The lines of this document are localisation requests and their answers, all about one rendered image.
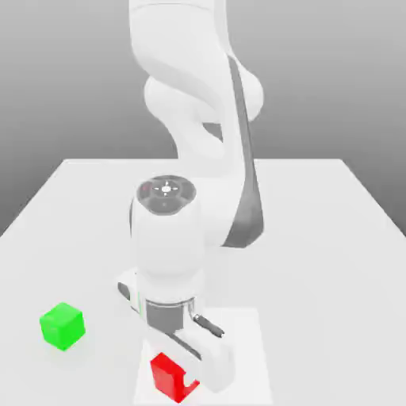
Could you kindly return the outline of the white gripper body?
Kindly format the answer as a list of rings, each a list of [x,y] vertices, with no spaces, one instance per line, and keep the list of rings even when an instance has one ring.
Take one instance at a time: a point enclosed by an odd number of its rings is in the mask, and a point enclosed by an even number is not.
[[[163,352],[209,391],[219,393],[234,381],[234,350],[225,337],[218,338],[198,326],[172,335],[146,326],[144,333],[154,349]]]

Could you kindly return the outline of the small green cube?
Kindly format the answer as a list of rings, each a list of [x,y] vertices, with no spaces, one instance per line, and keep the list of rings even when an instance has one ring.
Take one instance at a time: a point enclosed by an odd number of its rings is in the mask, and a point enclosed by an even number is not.
[[[40,328],[47,343],[65,351],[86,333],[82,311],[60,302],[40,317]]]

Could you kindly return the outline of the small red cube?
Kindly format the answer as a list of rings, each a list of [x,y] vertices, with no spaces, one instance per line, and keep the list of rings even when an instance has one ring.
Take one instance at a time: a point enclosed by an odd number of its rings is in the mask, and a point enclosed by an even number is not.
[[[155,387],[178,404],[200,385],[196,379],[187,385],[185,370],[163,352],[158,353],[150,361],[150,365]]]

